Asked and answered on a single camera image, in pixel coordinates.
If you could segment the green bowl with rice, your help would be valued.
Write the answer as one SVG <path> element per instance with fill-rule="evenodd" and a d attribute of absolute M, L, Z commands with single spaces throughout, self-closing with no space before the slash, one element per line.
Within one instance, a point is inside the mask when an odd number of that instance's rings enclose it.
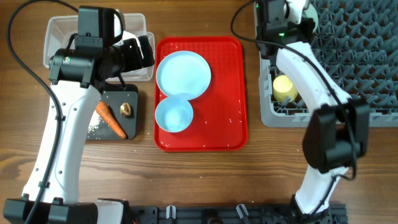
<path fill-rule="evenodd" d="M 315 9 L 315 7 L 312 4 L 309 4 L 308 9 L 303 11 L 303 18 L 313 19 L 313 21 L 315 23 L 315 27 L 313 28 L 313 33 L 315 33 L 318 28 L 319 18 L 318 18 L 317 10 Z"/>

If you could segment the light blue plate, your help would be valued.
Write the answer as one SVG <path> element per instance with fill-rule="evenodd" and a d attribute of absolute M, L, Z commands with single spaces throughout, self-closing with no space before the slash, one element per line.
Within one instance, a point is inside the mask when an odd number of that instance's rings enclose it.
<path fill-rule="evenodd" d="M 199 54 L 178 51 L 165 56 L 156 71 L 159 90 L 168 97 L 190 101 L 201 96 L 211 82 L 211 68 Z"/>

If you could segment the brown food scrap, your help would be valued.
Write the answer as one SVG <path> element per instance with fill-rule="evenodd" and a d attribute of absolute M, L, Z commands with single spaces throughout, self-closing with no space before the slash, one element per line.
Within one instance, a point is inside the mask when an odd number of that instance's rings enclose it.
<path fill-rule="evenodd" d="M 120 106 L 120 114 L 126 118 L 131 117 L 133 115 L 133 110 L 128 102 L 124 102 Z"/>

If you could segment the yellow plastic cup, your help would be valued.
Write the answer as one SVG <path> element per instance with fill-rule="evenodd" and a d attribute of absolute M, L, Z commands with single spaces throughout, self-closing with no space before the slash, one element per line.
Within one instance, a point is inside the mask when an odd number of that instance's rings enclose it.
<path fill-rule="evenodd" d="M 279 75 L 274 79 L 272 92 L 274 98 L 280 103 L 283 103 L 287 98 L 290 98 L 289 102 L 294 101 L 298 95 L 297 89 L 287 75 Z"/>

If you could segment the orange carrot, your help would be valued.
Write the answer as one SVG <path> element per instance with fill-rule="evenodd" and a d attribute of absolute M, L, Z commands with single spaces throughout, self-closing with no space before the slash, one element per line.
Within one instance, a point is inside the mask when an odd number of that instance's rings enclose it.
<path fill-rule="evenodd" d="M 118 135 L 119 138 L 127 138 L 126 133 L 114 119 L 106 103 L 100 101 L 96 106 L 95 111 L 102 117 L 103 121 Z"/>

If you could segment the light blue bowl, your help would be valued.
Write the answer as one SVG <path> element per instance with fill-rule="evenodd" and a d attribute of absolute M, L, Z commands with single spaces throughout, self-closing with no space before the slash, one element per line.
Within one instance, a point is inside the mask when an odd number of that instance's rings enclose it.
<path fill-rule="evenodd" d="M 168 133 L 179 133 L 187 129 L 193 121 L 192 105 L 184 99 L 167 97 L 155 109 L 158 126 Z"/>

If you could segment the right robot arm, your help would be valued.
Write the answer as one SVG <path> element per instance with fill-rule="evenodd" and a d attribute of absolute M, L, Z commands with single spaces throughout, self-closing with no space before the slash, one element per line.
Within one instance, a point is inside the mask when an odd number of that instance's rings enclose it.
<path fill-rule="evenodd" d="M 292 223 L 316 222 L 330 214 L 339 180 L 356 178 L 358 159 L 367 151 L 370 107 L 340 88 L 314 56 L 308 43 L 313 19 L 295 24 L 285 16 L 257 16 L 255 25 L 262 122 L 271 125 L 265 108 L 275 93 L 272 72 L 288 78 L 288 88 L 296 89 L 310 114 L 302 141 L 307 170 L 284 217 Z"/>

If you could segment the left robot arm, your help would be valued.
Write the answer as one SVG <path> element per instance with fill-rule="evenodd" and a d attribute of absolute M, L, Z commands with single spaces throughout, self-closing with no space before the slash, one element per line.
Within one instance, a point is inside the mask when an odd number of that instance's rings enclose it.
<path fill-rule="evenodd" d="M 79 171 L 88 126 L 108 78 L 154 64 L 147 36 L 104 43 L 81 37 L 59 49 L 50 67 L 50 108 L 39 155 L 22 196 L 8 199 L 11 223 L 131 223 L 125 200 L 79 201 Z"/>

